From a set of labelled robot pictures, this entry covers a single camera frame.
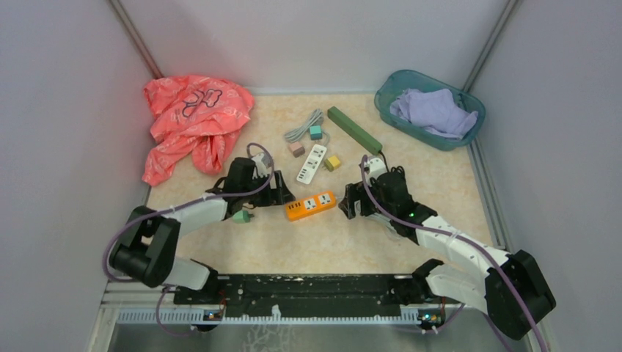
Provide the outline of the orange power strip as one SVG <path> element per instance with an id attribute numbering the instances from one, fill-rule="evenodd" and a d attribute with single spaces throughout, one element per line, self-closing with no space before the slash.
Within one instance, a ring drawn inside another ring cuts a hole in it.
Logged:
<path id="1" fill-rule="evenodd" d="M 289 221 L 298 221 L 334 208 L 337 198 L 331 191 L 316 194 L 285 205 L 285 215 Z"/>

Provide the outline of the green plug adapter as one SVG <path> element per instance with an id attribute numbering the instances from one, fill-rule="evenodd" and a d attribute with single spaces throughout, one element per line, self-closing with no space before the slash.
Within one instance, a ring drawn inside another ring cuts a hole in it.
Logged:
<path id="1" fill-rule="evenodd" d="M 248 210 L 240 210 L 233 214 L 232 220 L 236 224 L 247 224 L 254 218 Z"/>

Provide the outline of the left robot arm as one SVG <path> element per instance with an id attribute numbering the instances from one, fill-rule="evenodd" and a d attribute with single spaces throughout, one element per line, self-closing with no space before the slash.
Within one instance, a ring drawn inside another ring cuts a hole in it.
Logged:
<path id="1" fill-rule="evenodd" d="M 220 293 L 218 272 L 209 265 L 177 257 L 179 239 L 209 224 L 231 219 L 243 210 L 284 205 L 295 200 L 280 171 L 260 159 L 237 157 L 227 176 L 201 197 L 166 210 L 139 206 L 115 235 L 103 267 L 147 287 L 176 286 L 191 290 L 204 304 Z"/>

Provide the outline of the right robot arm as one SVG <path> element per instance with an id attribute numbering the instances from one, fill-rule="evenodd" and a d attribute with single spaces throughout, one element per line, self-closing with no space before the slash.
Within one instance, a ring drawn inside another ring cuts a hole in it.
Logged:
<path id="1" fill-rule="evenodd" d="M 398 236 L 443 256 L 396 279 L 391 288 L 400 304 L 450 298 L 473 307 L 506 337 L 520 340 L 557 302 L 535 258 L 485 245 L 456 229 L 439 213 L 414 200 L 403 168 L 364 177 L 345 186 L 338 205 L 348 219 L 379 218 Z"/>

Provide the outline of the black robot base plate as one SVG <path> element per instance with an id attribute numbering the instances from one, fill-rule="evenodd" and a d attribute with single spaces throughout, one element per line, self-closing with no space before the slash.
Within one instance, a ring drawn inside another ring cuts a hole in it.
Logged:
<path id="1" fill-rule="evenodd" d="M 212 304 L 228 318 L 259 318 L 278 307 L 284 318 L 397 317 L 408 305 L 439 306 L 409 274 L 222 274 L 198 291 L 179 287 L 177 305 Z"/>

